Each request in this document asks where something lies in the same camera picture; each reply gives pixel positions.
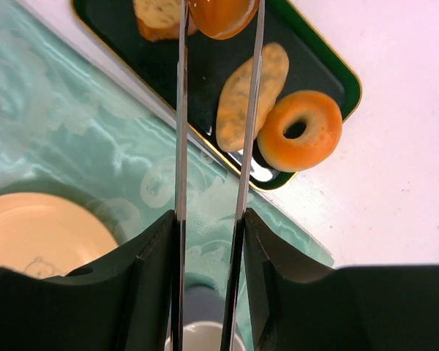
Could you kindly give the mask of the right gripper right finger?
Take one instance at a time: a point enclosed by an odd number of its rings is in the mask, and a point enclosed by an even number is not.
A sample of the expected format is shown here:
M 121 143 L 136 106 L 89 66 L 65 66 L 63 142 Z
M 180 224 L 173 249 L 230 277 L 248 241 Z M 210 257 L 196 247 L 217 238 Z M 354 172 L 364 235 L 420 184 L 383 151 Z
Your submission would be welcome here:
M 245 213 L 256 350 L 439 350 L 439 265 L 333 269 Z

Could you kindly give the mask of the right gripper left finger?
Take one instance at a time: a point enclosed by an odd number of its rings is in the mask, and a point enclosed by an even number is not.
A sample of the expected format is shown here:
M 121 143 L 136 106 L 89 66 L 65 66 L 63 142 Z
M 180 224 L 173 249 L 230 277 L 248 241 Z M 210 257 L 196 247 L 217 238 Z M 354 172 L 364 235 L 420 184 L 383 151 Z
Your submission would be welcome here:
M 173 211 L 66 276 L 0 268 L 0 350 L 162 350 Z

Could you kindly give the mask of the metal tongs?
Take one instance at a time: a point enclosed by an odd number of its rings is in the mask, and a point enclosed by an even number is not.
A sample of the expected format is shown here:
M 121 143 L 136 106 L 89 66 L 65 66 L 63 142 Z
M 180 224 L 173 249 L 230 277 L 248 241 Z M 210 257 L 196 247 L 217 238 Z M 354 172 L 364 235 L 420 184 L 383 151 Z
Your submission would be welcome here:
M 259 89 L 263 65 L 263 34 L 265 23 L 265 1 L 258 2 L 258 19 L 255 32 L 255 46 L 247 122 L 244 137 L 244 150 L 241 165 L 241 176 L 236 204 L 235 224 L 230 254 L 230 268 L 225 299 L 224 319 L 222 324 L 221 350 L 232 350 L 236 328 L 236 306 L 239 294 L 239 278 L 244 242 L 245 219 L 249 191 L 249 174 L 251 169 L 252 147 L 255 134 L 255 122 L 258 111 Z M 177 254 L 175 273 L 172 278 L 170 305 L 170 348 L 182 350 L 183 345 L 183 312 L 184 312 L 184 266 L 186 243 L 187 213 L 187 35 L 189 27 L 189 7 L 186 1 L 181 2 L 181 18 L 179 24 L 179 61 L 177 65 L 177 101 L 176 101 L 176 182 L 175 213 Z

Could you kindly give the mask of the round orange bun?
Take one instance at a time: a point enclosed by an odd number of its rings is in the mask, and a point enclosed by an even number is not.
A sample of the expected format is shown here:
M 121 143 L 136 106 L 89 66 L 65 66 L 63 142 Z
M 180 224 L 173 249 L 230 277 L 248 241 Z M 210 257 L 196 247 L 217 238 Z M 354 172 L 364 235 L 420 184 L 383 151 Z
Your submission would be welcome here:
M 224 40 L 234 37 L 249 24 L 259 1 L 192 0 L 188 5 L 198 30 L 212 39 Z

